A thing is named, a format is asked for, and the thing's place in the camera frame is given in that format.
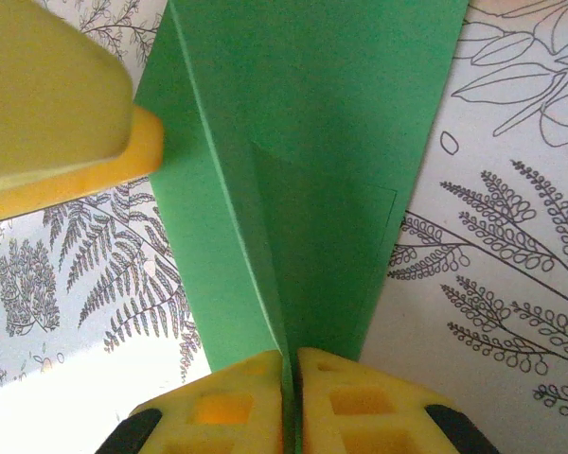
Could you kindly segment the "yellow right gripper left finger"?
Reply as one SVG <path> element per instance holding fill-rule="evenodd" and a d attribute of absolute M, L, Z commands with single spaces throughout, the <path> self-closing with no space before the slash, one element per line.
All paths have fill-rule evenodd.
<path fill-rule="evenodd" d="M 138 405 L 98 453 L 281 453 L 282 357 L 271 350 Z"/>

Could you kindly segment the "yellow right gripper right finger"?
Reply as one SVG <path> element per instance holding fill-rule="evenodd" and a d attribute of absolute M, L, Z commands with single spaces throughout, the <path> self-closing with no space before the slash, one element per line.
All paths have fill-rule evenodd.
<path fill-rule="evenodd" d="M 297 351 L 304 453 L 497 453 L 448 398 L 310 347 Z"/>

